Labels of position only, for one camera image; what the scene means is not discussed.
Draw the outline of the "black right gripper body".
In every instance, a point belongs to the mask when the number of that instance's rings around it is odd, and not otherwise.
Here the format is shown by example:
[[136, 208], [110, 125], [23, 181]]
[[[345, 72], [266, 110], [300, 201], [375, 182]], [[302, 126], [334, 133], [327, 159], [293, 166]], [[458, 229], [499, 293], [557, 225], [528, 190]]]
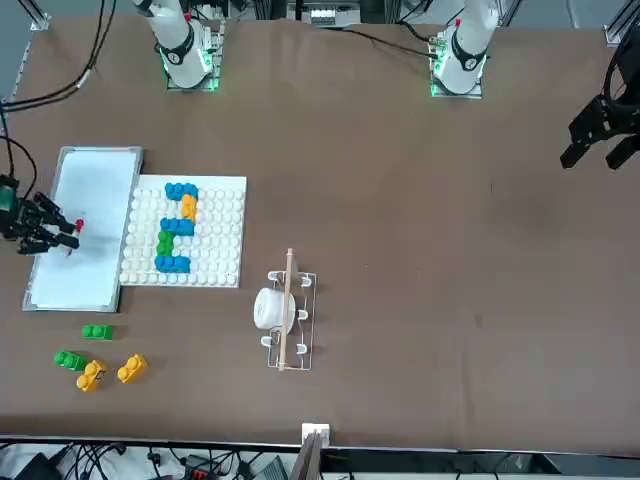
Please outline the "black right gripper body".
[[17, 241], [28, 236], [28, 228], [22, 223], [26, 199], [13, 198], [1, 201], [1, 236], [7, 241]]

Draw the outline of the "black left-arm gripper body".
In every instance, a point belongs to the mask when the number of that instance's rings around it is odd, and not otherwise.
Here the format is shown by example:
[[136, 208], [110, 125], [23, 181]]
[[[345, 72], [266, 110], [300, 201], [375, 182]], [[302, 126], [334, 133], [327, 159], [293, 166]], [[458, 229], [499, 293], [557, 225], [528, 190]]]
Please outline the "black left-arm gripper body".
[[622, 84], [620, 96], [611, 94], [611, 87], [605, 87], [608, 129], [606, 137], [634, 135], [639, 133], [639, 85]]

